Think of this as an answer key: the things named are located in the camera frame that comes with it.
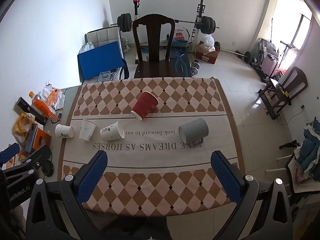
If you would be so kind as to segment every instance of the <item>red object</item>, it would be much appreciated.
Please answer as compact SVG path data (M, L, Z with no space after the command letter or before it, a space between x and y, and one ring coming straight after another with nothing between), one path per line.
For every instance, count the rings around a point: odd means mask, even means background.
M141 121L156 108L158 103L158 99L153 94L145 91L132 108L131 114Z

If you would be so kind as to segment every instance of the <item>white paper cup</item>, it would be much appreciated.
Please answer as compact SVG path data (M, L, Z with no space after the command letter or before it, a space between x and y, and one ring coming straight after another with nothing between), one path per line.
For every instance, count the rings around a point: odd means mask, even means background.
M104 141L111 141L116 139L123 139L124 138L124 130L119 124L116 122L112 125L107 126L100 130L101 139Z
M79 138L89 142L96 126L94 122L83 119Z
M75 135L73 127L58 124L56 126L56 136L58 138L72 138Z

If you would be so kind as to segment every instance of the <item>white bag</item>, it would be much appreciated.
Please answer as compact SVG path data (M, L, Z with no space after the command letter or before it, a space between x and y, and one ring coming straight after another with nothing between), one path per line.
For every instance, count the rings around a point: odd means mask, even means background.
M214 47L214 39L211 34L204 34L204 44L208 47Z
M187 29L176 27L172 41L189 41L189 33Z
M90 49L94 49L94 45L91 41L87 42L80 50L79 50L79 53L83 53L83 52L86 52Z

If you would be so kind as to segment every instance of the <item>gray ceramic mug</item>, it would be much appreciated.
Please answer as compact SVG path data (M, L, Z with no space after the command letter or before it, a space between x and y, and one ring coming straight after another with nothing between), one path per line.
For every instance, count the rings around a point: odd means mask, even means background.
M199 143L193 145L196 146L203 143L203 138L209 134L209 128L205 120L203 118L199 118L181 125L179 127L179 134L184 143L201 140Z

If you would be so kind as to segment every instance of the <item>checkered pattern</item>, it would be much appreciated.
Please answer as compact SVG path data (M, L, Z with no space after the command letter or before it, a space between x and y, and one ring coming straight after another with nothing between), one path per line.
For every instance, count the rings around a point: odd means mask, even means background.
M130 114L143 91L158 98L154 113L225 111L214 79L168 77L84 85L73 116Z
M63 166L63 176L79 168ZM106 172L88 202L88 210L131 216L172 216L230 203L212 168L170 173Z

